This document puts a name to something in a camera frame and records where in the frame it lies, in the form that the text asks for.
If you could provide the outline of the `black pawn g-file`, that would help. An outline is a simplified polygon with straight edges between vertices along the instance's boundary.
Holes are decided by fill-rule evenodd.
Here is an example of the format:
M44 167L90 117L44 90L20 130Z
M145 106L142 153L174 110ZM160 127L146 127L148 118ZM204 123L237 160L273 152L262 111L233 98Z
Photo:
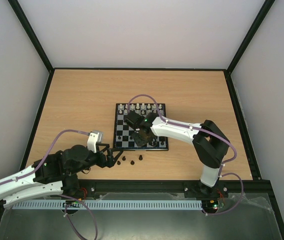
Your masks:
M129 137L128 136L123 136L123 141L128 141Z

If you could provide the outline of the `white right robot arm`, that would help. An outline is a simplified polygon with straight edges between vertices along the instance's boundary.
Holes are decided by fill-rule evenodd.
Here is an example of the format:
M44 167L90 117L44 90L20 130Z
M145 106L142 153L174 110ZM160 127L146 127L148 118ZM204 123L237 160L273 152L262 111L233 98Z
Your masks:
M156 137L172 138L192 145L203 164L200 191L206 196L217 191L222 160L230 148L230 141L214 122L186 123L154 112L142 116L132 110L123 117L123 122L134 130L131 136L139 147L151 143Z

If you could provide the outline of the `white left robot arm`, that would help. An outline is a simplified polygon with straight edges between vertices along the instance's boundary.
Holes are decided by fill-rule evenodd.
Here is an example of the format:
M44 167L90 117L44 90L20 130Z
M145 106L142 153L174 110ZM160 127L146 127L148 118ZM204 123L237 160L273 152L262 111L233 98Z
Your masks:
M92 151L83 145L75 145L64 151L49 154L45 162L40 160L24 170L0 180L0 209L44 196L66 195L79 198L82 195L77 174L91 167L113 167L123 150L98 144L102 149Z

